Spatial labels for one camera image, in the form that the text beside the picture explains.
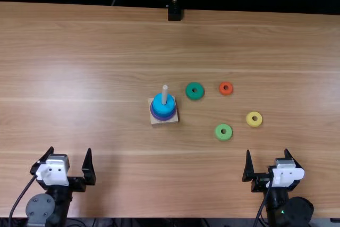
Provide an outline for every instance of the yellow ring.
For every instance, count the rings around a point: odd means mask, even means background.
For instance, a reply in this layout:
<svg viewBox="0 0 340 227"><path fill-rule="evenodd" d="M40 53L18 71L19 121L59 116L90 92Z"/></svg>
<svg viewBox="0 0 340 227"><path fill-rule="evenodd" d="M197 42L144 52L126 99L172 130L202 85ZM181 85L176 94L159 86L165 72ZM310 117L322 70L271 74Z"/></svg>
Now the yellow ring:
<svg viewBox="0 0 340 227"><path fill-rule="evenodd" d="M262 115L258 112L250 112L246 115L246 122L249 126L258 127L262 124Z"/></svg>

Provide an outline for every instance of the orange ring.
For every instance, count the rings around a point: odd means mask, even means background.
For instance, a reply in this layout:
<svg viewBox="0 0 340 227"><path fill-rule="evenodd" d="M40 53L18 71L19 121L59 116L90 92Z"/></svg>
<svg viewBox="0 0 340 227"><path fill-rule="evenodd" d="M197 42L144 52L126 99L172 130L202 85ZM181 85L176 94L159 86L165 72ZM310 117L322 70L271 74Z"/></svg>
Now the orange ring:
<svg viewBox="0 0 340 227"><path fill-rule="evenodd" d="M222 95L230 95L233 93L233 85L230 82L222 82L219 85L219 92Z"/></svg>

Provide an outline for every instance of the wood grain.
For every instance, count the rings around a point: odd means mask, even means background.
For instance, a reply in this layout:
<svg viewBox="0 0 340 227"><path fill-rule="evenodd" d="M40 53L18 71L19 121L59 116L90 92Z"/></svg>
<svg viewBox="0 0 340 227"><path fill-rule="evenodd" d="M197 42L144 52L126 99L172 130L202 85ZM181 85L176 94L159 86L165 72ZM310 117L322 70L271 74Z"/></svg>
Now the wood grain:
<svg viewBox="0 0 340 227"><path fill-rule="evenodd" d="M97 184L69 216L255 217L261 194L242 183L245 152L264 171L288 148L305 168L290 194L339 217L340 17L0 3L0 216L49 146L80 175L93 151ZM205 96L191 102L189 82ZM234 93L221 96L230 81ZM180 122L151 127L162 85ZM250 128L249 111L263 125ZM219 142L214 127L233 127ZM28 199L43 190L34 184Z"/></svg>

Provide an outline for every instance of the purple ring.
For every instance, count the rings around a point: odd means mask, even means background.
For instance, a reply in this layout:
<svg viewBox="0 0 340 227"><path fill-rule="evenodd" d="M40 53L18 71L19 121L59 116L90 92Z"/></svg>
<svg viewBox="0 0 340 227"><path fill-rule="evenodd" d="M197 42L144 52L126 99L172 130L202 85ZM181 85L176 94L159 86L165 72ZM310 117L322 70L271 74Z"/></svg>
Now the purple ring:
<svg viewBox="0 0 340 227"><path fill-rule="evenodd" d="M155 112L154 112L154 110L152 109L152 104L153 104L153 102L154 102L154 101L152 101L152 102L151 102L151 105L150 105L150 112L151 112L151 114L152 114L152 116L153 116L154 118L156 118L156 119L158 119L158 120L160 120L160 121L167 121L167 120L171 119L171 118L176 114L176 105L175 105L175 110L174 110L174 112L173 112L171 115L169 115L168 117L160 117L160 116L156 115Z"/></svg>

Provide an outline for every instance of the ring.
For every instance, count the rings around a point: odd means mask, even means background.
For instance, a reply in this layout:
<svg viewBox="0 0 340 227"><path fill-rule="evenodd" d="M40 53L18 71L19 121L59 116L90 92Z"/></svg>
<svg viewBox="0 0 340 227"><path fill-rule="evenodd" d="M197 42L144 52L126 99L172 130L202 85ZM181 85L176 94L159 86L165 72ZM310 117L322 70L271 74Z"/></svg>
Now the ring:
<svg viewBox="0 0 340 227"><path fill-rule="evenodd" d="M262 124L262 115L258 112L250 112L246 115L246 122L249 126L258 127Z"/></svg>
<svg viewBox="0 0 340 227"><path fill-rule="evenodd" d="M198 100L204 95L204 88L198 82L192 82L186 86L185 94L191 100Z"/></svg>
<svg viewBox="0 0 340 227"><path fill-rule="evenodd" d="M216 126L215 135L218 140L227 141L232 137L233 130L228 124L222 123Z"/></svg>
<svg viewBox="0 0 340 227"><path fill-rule="evenodd" d="M230 82L222 82L219 85L219 92L225 96L230 95L233 93L233 85Z"/></svg>

